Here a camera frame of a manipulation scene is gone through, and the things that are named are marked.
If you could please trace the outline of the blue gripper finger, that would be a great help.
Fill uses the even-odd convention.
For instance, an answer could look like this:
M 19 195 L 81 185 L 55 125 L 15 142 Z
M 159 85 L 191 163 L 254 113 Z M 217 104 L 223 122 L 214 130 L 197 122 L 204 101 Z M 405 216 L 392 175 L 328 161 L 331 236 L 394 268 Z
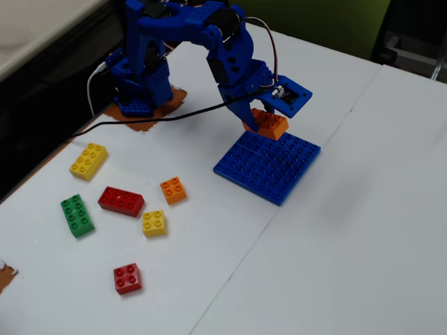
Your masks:
M 274 96 L 260 96 L 258 100 L 263 104 L 266 112 L 274 114 L 280 110 L 280 100 Z
M 224 102 L 226 107 L 233 112 L 246 126 L 248 126 L 252 131 L 258 131 L 258 124 L 251 111 L 250 103 L 253 98 L 243 98 L 243 99 L 232 99 L 231 97 L 226 97 Z

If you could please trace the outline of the blue gripper body with motor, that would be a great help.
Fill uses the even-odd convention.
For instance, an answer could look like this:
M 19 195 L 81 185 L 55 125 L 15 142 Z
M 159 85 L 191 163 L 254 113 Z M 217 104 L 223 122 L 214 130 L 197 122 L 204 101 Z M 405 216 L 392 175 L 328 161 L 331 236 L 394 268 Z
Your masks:
M 240 96 L 252 94 L 262 87 L 273 83 L 273 73 L 264 61 L 252 61 L 244 75 L 235 84 L 220 84 L 218 86 L 224 102 Z

